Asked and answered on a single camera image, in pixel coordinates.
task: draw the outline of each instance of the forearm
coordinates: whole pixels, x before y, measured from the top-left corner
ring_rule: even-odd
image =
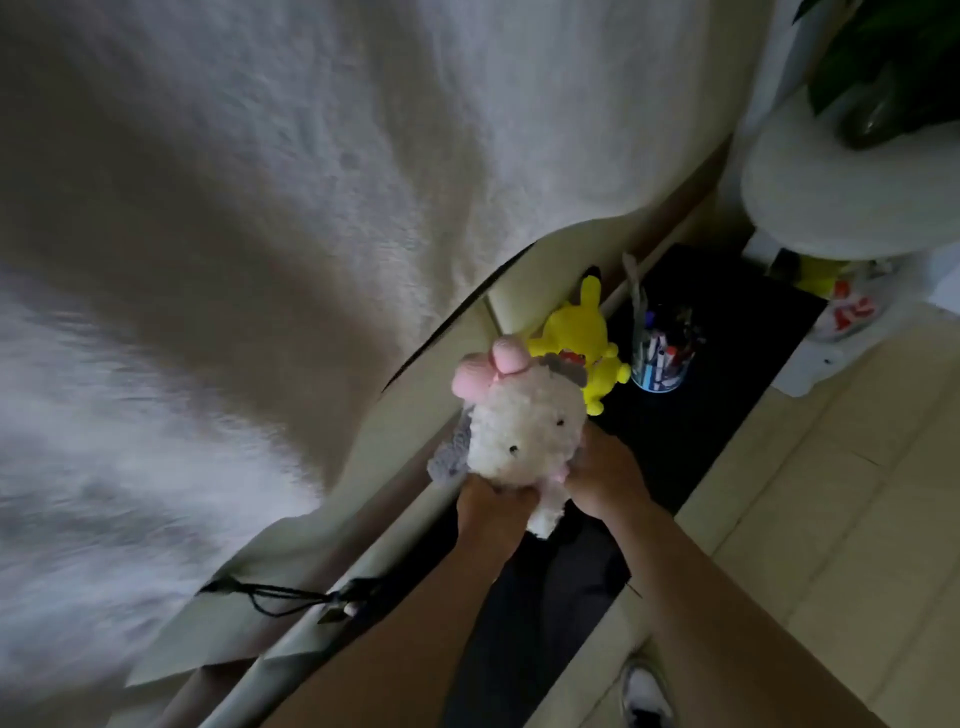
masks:
[[[437,725],[502,566],[483,543],[458,543],[390,615],[300,686],[265,728]]]
[[[646,602],[686,728],[882,726],[649,501],[606,518]]]

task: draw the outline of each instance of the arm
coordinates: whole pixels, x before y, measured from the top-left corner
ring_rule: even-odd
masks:
[[[567,488],[623,551],[683,726],[883,728],[650,499],[626,446],[594,425],[585,441]]]
[[[536,491],[496,494],[471,476],[460,536],[386,618],[303,683],[264,728],[428,728],[440,722],[473,623],[537,506]]]

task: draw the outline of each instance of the white plush lamb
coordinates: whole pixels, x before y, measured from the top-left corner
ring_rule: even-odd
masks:
[[[587,372],[548,355],[534,360],[514,337],[461,361],[453,392],[465,412],[452,441],[427,466],[439,482],[478,473],[503,488],[535,486],[540,505],[527,530],[545,539],[564,513],[568,463],[587,420]]]

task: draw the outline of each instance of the white sneaker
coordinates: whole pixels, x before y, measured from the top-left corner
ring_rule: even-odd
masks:
[[[673,707],[656,669],[639,655],[620,672],[620,709],[628,728],[674,728]]]

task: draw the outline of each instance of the gray plush ear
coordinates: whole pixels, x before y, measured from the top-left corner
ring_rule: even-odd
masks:
[[[543,363],[551,372],[565,376],[581,389],[587,386],[587,367],[583,367],[568,359],[563,359],[556,353],[545,354],[543,356]]]
[[[441,485],[454,484],[467,474],[467,453],[470,450],[472,410],[464,410],[453,436],[437,448],[426,464],[430,479]]]

